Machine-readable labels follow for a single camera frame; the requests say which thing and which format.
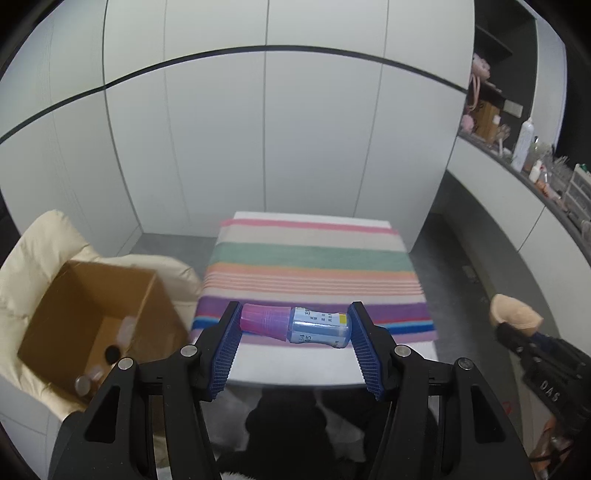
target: small bottle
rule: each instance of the small bottle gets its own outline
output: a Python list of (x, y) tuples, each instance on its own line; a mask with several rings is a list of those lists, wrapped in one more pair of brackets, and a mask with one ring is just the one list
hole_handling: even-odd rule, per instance
[(496, 133), (499, 130), (499, 125), (501, 124), (501, 117), (500, 115), (495, 115), (492, 118), (492, 127), (488, 131), (488, 135), (486, 137), (486, 142), (491, 145), (495, 141)]
[(540, 178), (540, 173), (542, 171), (542, 161), (537, 160), (533, 167), (531, 167), (530, 171), (530, 181), (535, 183)]
[(515, 144), (515, 151), (513, 152), (513, 160), (511, 161), (511, 167), (520, 172), (523, 169), (523, 165), (525, 164), (525, 159), (527, 158), (527, 153), (529, 152), (530, 145), (534, 140), (534, 124), (531, 122), (531, 117), (529, 117), (523, 124), (521, 125), (521, 130), (519, 131), (519, 137), (517, 138), (517, 143)]
[(86, 375), (79, 375), (74, 382), (74, 390), (80, 398), (84, 398), (90, 394), (92, 382)]
[(245, 304), (240, 328), (290, 343), (323, 343), (343, 348), (351, 338), (351, 322), (344, 313), (314, 312), (303, 307)]

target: green stripe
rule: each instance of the green stripe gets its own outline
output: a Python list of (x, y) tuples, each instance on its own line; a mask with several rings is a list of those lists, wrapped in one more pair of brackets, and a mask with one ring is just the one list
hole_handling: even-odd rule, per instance
[(405, 252), (235, 242), (216, 245), (209, 264), (217, 262), (335, 270), (414, 271)]

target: pink bottle cap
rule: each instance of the pink bottle cap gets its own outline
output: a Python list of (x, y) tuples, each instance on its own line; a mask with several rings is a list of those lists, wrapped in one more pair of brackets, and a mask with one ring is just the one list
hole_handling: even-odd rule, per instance
[(257, 333), (285, 342), (290, 315), (290, 307), (270, 307), (245, 303), (242, 306), (240, 328), (243, 332)]

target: blue stripe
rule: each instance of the blue stripe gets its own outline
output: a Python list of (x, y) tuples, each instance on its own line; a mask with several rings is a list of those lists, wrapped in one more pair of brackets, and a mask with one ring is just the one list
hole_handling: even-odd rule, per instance
[(396, 325), (416, 327), (419, 325), (433, 325), (433, 321), (432, 320), (403, 320), (402, 322), (392, 322), (392, 323), (386, 322), (386, 323), (378, 323), (377, 325), (380, 325), (380, 327), (384, 327), (384, 328), (396, 327)]
[(415, 325), (406, 327), (404, 325), (400, 327), (386, 327), (388, 331), (392, 334), (402, 334), (402, 333), (420, 333), (420, 332), (433, 332), (435, 327), (431, 325)]
[(191, 330), (211, 327), (211, 325), (215, 325), (219, 321), (220, 319), (215, 317), (195, 317)]

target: blue gripper pad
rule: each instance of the blue gripper pad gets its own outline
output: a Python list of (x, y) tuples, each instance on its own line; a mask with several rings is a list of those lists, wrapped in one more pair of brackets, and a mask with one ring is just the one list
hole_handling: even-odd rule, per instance
[[(207, 392), (212, 399), (216, 398), (217, 394), (224, 389), (226, 381), (228, 380), (232, 362), (234, 361), (238, 345), (240, 344), (240, 339), (242, 338), (242, 329), (240, 328), (241, 314), (242, 305), (238, 303), (221, 334), (217, 349), (213, 355), (209, 385), (207, 386)], [(220, 323), (211, 328), (222, 327), (224, 321), (227, 320), (222, 316)]]
[(365, 386), (377, 400), (385, 400), (388, 391), (399, 381), (391, 359), (396, 342), (385, 328), (374, 325), (360, 301), (349, 306), (347, 315), (351, 321), (351, 343)]

